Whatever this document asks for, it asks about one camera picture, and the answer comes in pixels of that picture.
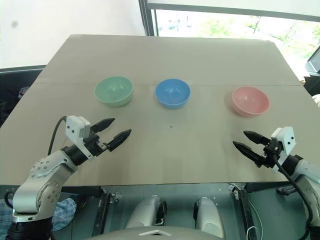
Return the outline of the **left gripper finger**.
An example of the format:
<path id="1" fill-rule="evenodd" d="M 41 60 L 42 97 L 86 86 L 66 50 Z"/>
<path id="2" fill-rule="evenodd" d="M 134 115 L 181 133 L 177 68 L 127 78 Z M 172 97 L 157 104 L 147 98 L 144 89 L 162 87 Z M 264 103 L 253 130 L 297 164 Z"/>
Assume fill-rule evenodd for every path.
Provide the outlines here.
<path id="1" fill-rule="evenodd" d="M 107 143 L 107 150 L 109 152 L 112 152 L 117 147 L 119 147 L 121 144 L 124 143 L 124 141 L 130 136 L 132 130 L 127 129 L 122 132 L 120 132 L 118 135 L 116 135 L 113 140 L 111 140 L 109 143 Z"/>
<path id="2" fill-rule="evenodd" d="M 105 118 L 96 124 L 92 125 L 90 127 L 90 131 L 93 133 L 99 133 L 107 129 L 113 122 L 115 121 L 115 118 Z"/>

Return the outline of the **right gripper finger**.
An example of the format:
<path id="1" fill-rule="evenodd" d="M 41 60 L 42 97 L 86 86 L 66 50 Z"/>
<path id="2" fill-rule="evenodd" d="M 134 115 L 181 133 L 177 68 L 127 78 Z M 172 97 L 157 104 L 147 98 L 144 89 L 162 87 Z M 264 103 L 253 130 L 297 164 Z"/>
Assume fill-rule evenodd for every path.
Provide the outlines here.
<path id="1" fill-rule="evenodd" d="M 255 132 L 255 131 L 250 131 L 250 130 L 245 130 L 244 135 L 252 142 L 255 144 L 261 144 L 264 146 L 267 146 L 270 143 L 270 139 Z"/>
<path id="2" fill-rule="evenodd" d="M 239 150 L 245 157 L 253 161 L 257 167 L 262 165 L 261 156 L 252 151 L 250 147 L 238 141 L 233 141 L 232 143 L 237 150 Z"/>

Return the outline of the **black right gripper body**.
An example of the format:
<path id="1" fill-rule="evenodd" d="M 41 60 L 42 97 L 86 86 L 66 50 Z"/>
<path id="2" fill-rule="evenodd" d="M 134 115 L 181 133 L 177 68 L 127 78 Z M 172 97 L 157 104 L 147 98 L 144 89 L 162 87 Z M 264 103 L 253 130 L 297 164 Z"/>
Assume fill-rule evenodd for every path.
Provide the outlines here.
<path id="1" fill-rule="evenodd" d="M 263 156 L 265 160 L 263 165 L 277 172 L 279 170 L 277 162 L 280 158 L 280 153 L 284 150 L 283 144 L 276 139 L 268 139 L 266 137 L 262 138 L 261 144 L 264 145 Z"/>

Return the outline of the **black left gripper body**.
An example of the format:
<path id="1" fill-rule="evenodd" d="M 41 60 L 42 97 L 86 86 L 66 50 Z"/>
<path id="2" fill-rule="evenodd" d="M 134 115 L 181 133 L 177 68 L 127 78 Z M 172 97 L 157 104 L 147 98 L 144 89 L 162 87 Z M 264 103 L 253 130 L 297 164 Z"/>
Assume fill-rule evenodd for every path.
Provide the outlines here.
<path id="1" fill-rule="evenodd" d="M 97 157 L 108 150 L 107 144 L 105 142 L 100 142 L 100 137 L 92 131 L 89 133 L 89 137 L 85 138 L 83 142 L 84 146 L 94 157 Z"/>

